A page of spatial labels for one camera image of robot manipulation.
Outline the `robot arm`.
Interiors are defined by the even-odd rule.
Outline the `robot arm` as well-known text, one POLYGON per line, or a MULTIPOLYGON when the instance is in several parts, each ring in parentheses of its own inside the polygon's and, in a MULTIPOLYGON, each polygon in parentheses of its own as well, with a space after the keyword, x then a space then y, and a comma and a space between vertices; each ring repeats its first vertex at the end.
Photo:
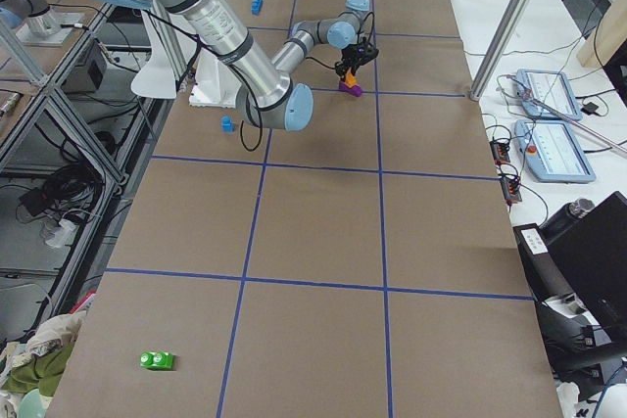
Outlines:
POLYGON ((370 12, 370 0, 346 0, 345 11, 334 19, 297 23, 282 49, 270 58, 227 0, 100 1, 140 10, 159 1, 168 13, 184 17, 195 39, 239 79, 236 108, 242 118, 256 127, 287 131, 304 129, 314 112, 311 88, 293 82, 291 72, 318 44, 354 50, 370 12))

